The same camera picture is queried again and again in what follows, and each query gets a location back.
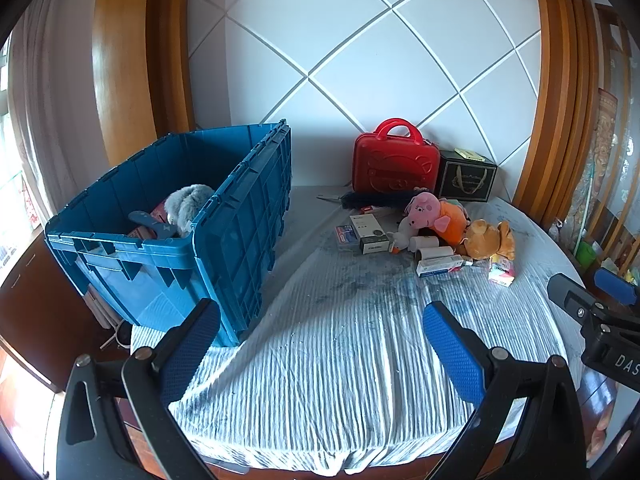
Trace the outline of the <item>white plush duck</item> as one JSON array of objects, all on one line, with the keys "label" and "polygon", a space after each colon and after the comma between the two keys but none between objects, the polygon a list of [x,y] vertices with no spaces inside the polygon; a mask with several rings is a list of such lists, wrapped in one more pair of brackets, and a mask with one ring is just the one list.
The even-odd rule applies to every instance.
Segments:
[{"label": "white plush duck", "polygon": [[417,236],[419,230],[415,228],[408,217],[405,217],[399,223],[396,232],[388,233],[387,237],[390,239],[390,252],[392,254],[398,254],[407,249],[410,245],[410,240]]}]

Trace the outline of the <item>dark wooden cabinet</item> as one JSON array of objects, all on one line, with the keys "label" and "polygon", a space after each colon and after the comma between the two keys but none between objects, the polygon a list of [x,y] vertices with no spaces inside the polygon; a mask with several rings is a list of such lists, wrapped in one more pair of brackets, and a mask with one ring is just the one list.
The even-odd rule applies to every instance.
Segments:
[{"label": "dark wooden cabinet", "polygon": [[126,358],[108,340],[85,301],[38,235],[1,285],[1,349],[40,384],[66,388],[78,356],[98,361]]}]

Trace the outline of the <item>red toy suitcase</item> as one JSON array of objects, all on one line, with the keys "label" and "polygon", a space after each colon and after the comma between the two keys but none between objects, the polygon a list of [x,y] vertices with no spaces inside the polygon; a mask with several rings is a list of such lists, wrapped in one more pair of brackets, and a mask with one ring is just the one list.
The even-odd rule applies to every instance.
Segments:
[{"label": "red toy suitcase", "polygon": [[352,152],[352,188],[358,193],[435,189],[440,151],[402,118],[360,134]]}]

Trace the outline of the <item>brown teddy bear plush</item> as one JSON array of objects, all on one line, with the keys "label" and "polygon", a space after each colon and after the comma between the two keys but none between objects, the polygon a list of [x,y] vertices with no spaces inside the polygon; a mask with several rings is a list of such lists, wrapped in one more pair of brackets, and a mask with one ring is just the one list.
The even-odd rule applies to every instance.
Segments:
[{"label": "brown teddy bear plush", "polygon": [[501,221],[496,226],[484,219],[472,221],[465,230],[457,253],[474,260],[488,259],[498,255],[508,260],[515,259],[515,238],[509,222]]}]

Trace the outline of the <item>black fluffy duster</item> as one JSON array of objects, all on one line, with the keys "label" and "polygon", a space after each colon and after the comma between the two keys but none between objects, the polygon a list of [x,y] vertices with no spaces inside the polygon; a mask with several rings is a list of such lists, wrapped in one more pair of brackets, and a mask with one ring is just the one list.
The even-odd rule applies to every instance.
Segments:
[{"label": "black fluffy duster", "polygon": [[416,191],[356,192],[349,191],[340,197],[344,209],[362,209],[367,207],[387,207],[405,209]]}]

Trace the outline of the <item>pig plush orange dress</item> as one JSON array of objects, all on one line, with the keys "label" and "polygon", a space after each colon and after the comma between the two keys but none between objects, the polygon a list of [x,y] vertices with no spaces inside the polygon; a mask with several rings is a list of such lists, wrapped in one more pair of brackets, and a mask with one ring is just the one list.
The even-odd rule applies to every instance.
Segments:
[{"label": "pig plush orange dress", "polygon": [[453,248],[461,244],[470,223],[462,206],[439,200],[429,192],[422,192],[410,200],[405,217],[419,232],[429,229]]}]

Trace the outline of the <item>white pill bottle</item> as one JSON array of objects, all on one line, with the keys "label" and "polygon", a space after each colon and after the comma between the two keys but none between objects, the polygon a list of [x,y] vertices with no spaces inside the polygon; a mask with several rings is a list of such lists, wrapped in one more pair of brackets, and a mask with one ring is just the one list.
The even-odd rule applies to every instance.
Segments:
[{"label": "white pill bottle", "polygon": [[437,236],[413,236],[409,240],[408,251],[418,252],[421,249],[436,248],[439,246],[439,238]]}]

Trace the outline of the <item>blue plastic storage crate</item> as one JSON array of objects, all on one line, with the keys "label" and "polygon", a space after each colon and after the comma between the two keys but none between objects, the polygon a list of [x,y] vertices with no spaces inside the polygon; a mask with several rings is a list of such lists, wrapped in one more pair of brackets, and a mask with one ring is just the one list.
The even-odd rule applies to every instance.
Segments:
[{"label": "blue plastic storage crate", "polygon": [[[168,134],[83,190],[44,236],[78,292],[95,290],[125,321],[166,332],[210,298],[220,307],[216,344],[236,347],[262,310],[291,181],[284,120]],[[187,236],[132,236],[129,214],[190,184],[213,195]]]}]

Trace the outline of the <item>small blue red packet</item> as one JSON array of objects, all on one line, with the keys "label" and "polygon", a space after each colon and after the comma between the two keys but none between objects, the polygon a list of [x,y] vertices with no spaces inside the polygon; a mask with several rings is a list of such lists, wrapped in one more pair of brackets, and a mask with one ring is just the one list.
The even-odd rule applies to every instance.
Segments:
[{"label": "small blue red packet", "polygon": [[359,237],[351,224],[342,224],[334,228],[336,246],[339,250],[357,250]]}]

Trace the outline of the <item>grey furry plush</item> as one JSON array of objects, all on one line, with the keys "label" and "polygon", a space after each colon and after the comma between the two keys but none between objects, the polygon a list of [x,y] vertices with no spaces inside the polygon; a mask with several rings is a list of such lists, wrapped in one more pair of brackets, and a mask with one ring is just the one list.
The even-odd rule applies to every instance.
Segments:
[{"label": "grey furry plush", "polygon": [[192,222],[214,195],[214,190],[205,184],[192,184],[171,193],[165,200],[167,220],[177,228],[181,237],[192,231]]}]

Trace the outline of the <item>black gift box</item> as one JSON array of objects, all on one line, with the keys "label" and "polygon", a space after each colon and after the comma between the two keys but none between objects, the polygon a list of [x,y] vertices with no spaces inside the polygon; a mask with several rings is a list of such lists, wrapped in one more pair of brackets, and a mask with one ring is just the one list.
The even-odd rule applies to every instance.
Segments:
[{"label": "black gift box", "polygon": [[442,150],[434,194],[461,203],[486,203],[497,169],[483,156],[467,158],[456,151]]}]

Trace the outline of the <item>long white toothpaste box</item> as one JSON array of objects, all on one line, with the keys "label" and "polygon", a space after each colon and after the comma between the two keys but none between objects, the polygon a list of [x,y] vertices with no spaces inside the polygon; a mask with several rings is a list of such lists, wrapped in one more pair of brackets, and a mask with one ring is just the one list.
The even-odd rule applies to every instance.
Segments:
[{"label": "long white toothpaste box", "polygon": [[427,276],[449,273],[465,266],[465,261],[458,255],[422,259],[416,264],[416,275]]}]

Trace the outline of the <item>white curtain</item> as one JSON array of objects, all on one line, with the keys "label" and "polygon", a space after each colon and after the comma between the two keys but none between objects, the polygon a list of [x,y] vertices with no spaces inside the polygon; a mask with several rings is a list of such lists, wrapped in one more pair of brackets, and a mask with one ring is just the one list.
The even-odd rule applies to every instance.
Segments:
[{"label": "white curtain", "polygon": [[32,0],[12,30],[9,114],[46,219],[110,168],[94,91],[95,3]]}]

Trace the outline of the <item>pink Kotex pad pack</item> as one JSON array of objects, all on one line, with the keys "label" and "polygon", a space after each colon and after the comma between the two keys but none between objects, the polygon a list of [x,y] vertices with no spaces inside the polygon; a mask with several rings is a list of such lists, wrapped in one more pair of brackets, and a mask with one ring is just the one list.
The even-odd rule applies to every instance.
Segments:
[{"label": "pink Kotex pad pack", "polygon": [[514,278],[515,271],[512,260],[500,255],[492,255],[489,258],[488,281],[503,287],[510,287]]}]

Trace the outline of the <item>white green carton box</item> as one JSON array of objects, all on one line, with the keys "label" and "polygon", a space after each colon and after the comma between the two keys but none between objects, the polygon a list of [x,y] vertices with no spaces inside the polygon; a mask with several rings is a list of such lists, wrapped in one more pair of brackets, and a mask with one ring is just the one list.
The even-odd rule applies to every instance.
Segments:
[{"label": "white green carton box", "polygon": [[387,252],[390,249],[390,239],[373,214],[353,214],[349,220],[352,222],[363,255]]}]

